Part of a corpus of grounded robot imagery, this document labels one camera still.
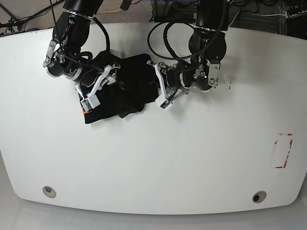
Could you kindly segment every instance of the white table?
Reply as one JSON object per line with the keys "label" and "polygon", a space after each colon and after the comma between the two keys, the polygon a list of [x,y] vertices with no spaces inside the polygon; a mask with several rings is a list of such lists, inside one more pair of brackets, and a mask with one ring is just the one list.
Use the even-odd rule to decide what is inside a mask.
{"label": "white table", "polygon": [[[150,54],[152,26],[106,25],[111,48]],[[152,41],[167,55],[162,29]],[[183,25],[170,30],[179,55],[188,54],[191,34]],[[244,211],[296,199],[307,172],[306,41],[230,29],[215,91],[193,91],[168,112],[153,103],[123,120],[85,125],[73,83],[42,67],[50,39],[51,30],[0,39],[0,150],[20,198],[140,214]],[[92,26],[84,50],[96,55],[103,40]],[[291,139],[286,168],[278,169]],[[56,198],[43,194],[46,185]],[[267,193],[260,204],[252,202],[258,191]]]}

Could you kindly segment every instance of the silver bracket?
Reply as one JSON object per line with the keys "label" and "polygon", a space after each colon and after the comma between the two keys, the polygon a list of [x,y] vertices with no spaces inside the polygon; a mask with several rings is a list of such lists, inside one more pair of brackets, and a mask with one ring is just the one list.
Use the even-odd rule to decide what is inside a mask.
{"label": "silver bracket", "polygon": [[44,68],[46,68],[50,63],[51,59],[54,53],[54,50],[56,49],[57,41],[56,40],[51,40],[48,46],[47,54],[46,54],[46,59],[44,61]]}
{"label": "silver bracket", "polygon": [[106,66],[103,71],[100,71],[101,75],[98,77],[97,81],[95,82],[92,91],[86,95],[86,97],[83,96],[80,85],[76,85],[76,90],[79,93],[79,95],[82,97],[81,104],[85,111],[89,111],[91,109],[96,108],[100,105],[100,101],[98,100],[96,96],[97,90],[102,87],[105,84],[108,84],[108,81],[111,80],[114,83],[113,75],[110,75],[111,70],[113,69],[119,69],[120,65],[113,65],[113,66]]}
{"label": "silver bracket", "polygon": [[159,107],[161,107],[165,110],[168,110],[170,107],[173,106],[173,103],[168,100],[168,96],[167,96],[165,85],[164,85],[164,79],[163,79],[163,76],[160,72],[161,67],[159,65],[155,64],[154,70],[155,70],[155,73],[156,73],[156,75],[159,79],[160,88],[161,88],[161,95],[155,100],[155,102],[156,102],[157,106],[159,106]]}
{"label": "silver bracket", "polygon": [[212,88],[216,88],[219,82],[219,70],[221,63],[219,61],[209,61],[208,83]]}

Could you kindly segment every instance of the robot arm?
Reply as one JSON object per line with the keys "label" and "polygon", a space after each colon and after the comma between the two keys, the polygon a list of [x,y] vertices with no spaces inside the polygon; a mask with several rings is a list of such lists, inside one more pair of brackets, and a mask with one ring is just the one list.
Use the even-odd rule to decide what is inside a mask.
{"label": "robot arm", "polygon": [[[124,0],[121,9],[127,10],[132,0]],[[76,82],[81,104],[85,111],[100,105],[96,92],[104,85],[113,84],[117,79],[120,59],[110,54],[110,39],[103,25],[95,18],[103,0],[66,0],[63,9],[66,10],[58,19],[53,30],[44,67],[52,77],[66,76]],[[168,29],[165,27],[165,45],[171,60],[178,64],[169,67],[163,62],[148,64],[154,66],[159,79],[162,94],[156,102],[159,107],[169,108],[178,98],[176,93],[181,90],[188,94],[190,87],[197,87],[208,92],[218,85],[220,61],[226,53],[225,34],[221,31],[228,29],[227,0],[198,0],[197,17],[194,34],[189,42],[192,53],[190,63],[179,58],[167,41]],[[106,36],[106,50],[93,59],[90,52],[81,52],[90,30],[90,20],[93,19]],[[84,87],[91,88],[84,92]]]}
{"label": "robot arm", "polygon": [[189,41],[189,50],[192,55],[188,56],[190,62],[178,57],[167,40],[167,32],[174,23],[169,23],[164,29],[164,43],[172,58],[162,57],[155,53],[150,46],[150,34],[148,45],[150,50],[158,57],[177,60],[178,63],[169,67],[165,63],[155,64],[148,62],[155,69],[161,84],[161,95],[156,99],[156,104],[168,109],[172,106],[178,90],[181,95],[188,94],[189,88],[195,87],[202,92],[209,92],[218,85],[221,60],[226,54],[225,34],[228,30],[229,2],[227,0],[198,0],[196,28]]}

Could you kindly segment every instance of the metal screw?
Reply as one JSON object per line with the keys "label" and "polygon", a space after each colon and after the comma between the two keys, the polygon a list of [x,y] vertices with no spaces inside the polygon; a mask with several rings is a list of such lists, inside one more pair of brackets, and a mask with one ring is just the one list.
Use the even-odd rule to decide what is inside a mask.
{"label": "metal screw", "polygon": [[210,79],[210,84],[213,85],[214,83],[215,83],[215,79],[214,79],[214,78],[211,78],[211,79]]}
{"label": "metal screw", "polygon": [[60,58],[59,58],[59,62],[60,62],[60,64],[63,64],[63,63],[65,63],[65,58],[63,58],[63,57],[60,57]]}

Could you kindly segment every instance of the power strip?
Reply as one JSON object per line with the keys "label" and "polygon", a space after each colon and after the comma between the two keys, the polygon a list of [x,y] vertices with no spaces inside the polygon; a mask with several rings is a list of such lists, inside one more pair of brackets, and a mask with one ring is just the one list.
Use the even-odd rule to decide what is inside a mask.
{"label": "power strip", "polygon": [[307,13],[307,0],[304,1],[292,1],[288,3],[289,6],[284,7],[286,11],[286,18],[293,19],[300,16],[304,16]]}
{"label": "power strip", "polygon": [[285,16],[286,16],[286,18],[293,19],[293,18],[297,18],[297,17],[300,17],[300,16],[304,16],[304,15],[306,15],[306,13],[307,13],[307,10],[301,11],[301,12],[295,13],[295,14],[291,14],[291,13],[288,12],[288,13],[285,14]]}

